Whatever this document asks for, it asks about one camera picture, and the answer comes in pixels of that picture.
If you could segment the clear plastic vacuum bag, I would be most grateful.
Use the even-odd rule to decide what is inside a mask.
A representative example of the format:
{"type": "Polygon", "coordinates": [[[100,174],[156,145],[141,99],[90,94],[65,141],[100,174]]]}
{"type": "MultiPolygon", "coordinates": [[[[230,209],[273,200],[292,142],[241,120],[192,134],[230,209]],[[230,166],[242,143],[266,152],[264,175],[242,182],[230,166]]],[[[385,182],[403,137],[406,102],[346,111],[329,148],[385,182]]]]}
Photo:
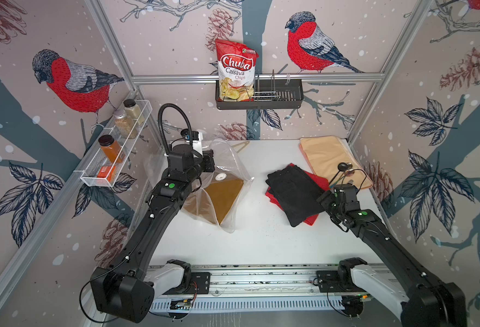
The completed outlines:
{"type": "Polygon", "coordinates": [[[225,140],[204,141],[203,150],[213,151],[215,171],[201,174],[202,187],[189,195],[182,211],[195,220],[233,233],[237,207],[248,193],[253,177],[225,140]]]}

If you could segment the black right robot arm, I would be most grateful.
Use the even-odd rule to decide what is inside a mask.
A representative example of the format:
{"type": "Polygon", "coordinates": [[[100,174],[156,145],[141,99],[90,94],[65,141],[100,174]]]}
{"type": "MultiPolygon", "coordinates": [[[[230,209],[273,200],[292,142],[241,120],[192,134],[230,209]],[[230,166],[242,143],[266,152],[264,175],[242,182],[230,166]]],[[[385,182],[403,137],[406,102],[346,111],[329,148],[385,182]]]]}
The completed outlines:
{"type": "Polygon", "coordinates": [[[337,279],[342,289],[356,287],[372,295],[403,326],[466,326],[464,292],[422,266],[373,211],[360,207],[357,194],[354,185],[337,185],[317,202],[342,231],[352,232],[367,244],[397,282],[382,277],[364,260],[350,258],[338,265],[337,279]]]}

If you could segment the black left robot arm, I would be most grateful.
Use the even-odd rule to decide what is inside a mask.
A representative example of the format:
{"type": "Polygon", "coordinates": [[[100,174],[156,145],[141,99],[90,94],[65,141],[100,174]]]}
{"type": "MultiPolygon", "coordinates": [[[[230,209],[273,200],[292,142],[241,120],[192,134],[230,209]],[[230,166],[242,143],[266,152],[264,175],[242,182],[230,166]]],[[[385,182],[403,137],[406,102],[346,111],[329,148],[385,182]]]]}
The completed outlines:
{"type": "Polygon", "coordinates": [[[173,218],[180,212],[193,183],[204,172],[215,170],[214,152],[198,152],[189,144],[179,144],[167,155],[168,167],[153,188],[148,209],[122,251],[107,268],[98,267],[90,280],[98,311],[113,319],[139,323],[149,313],[154,300],[167,292],[185,294],[195,289],[190,264],[169,260],[147,276],[150,260],[173,218]]]}

